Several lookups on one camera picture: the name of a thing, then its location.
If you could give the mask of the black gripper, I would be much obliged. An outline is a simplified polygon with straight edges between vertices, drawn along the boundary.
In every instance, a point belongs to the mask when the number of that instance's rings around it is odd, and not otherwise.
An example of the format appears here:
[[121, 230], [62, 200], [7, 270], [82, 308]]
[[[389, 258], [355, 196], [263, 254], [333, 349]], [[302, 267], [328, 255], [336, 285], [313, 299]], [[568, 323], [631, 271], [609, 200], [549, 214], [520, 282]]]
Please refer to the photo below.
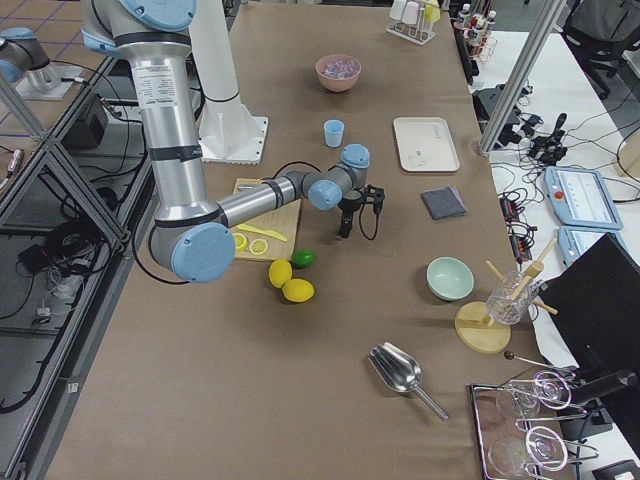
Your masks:
[[341, 222], [338, 235], [341, 238], [348, 238], [353, 228], [353, 215], [365, 205], [372, 205], [374, 214], [379, 217], [385, 199], [385, 192], [382, 187], [366, 185], [362, 188], [348, 192], [338, 203], [341, 210]]

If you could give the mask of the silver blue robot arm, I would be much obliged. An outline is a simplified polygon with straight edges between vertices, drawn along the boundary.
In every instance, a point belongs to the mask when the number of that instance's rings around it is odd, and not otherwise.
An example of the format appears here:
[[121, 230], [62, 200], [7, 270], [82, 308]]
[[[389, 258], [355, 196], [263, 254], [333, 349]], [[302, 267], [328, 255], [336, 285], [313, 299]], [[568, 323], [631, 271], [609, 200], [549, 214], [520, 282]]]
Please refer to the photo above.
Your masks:
[[202, 165], [209, 137], [197, 129], [211, 124], [228, 142], [255, 125], [244, 107], [212, 117], [213, 94], [239, 102], [221, 2], [85, 1], [82, 9], [85, 45], [130, 65], [160, 198], [149, 249], [183, 282], [226, 272], [236, 251], [231, 227], [300, 198], [327, 211], [364, 188], [370, 152], [349, 144], [326, 172], [290, 170], [210, 200]]

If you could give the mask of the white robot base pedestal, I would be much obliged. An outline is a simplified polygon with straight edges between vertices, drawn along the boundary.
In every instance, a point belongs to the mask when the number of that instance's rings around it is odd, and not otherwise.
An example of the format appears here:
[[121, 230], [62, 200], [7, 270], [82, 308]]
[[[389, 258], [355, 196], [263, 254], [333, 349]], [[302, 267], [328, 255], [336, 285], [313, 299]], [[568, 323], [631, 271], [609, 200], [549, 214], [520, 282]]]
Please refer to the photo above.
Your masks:
[[203, 159], [259, 164], [268, 119], [251, 115], [241, 100], [223, 4], [198, 1], [189, 33], [205, 100], [198, 127]]

